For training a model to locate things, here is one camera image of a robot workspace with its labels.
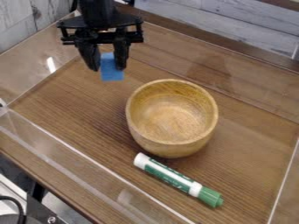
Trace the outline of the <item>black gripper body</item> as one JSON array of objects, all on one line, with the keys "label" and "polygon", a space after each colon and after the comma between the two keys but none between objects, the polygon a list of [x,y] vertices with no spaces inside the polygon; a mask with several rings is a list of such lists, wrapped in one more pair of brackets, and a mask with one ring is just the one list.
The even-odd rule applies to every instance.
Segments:
[{"label": "black gripper body", "polygon": [[144,20],[120,12],[113,0],[78,0],[78,9],[78,16],[57,23],[63,45],[73,45],[77,40],[112,44],[118,38],[128,44],[144,42]]}]

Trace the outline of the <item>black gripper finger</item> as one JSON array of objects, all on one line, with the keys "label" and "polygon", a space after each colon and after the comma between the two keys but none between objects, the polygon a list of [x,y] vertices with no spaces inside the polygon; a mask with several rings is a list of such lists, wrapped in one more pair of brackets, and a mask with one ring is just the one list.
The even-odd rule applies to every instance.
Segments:
[{"label": "black gripper finger", "polygon": [[113,54],[114,54],[116,69],[124,70],[126,68],[129,45],[124,40],[120,39],[114,41],[113,48],[114,48]]},{"label": "black gripper finger", "polygon": [[75,44],[78,54],[92,71],[97,71],[100,67],[100,51],[94,44],[79,42]]}]

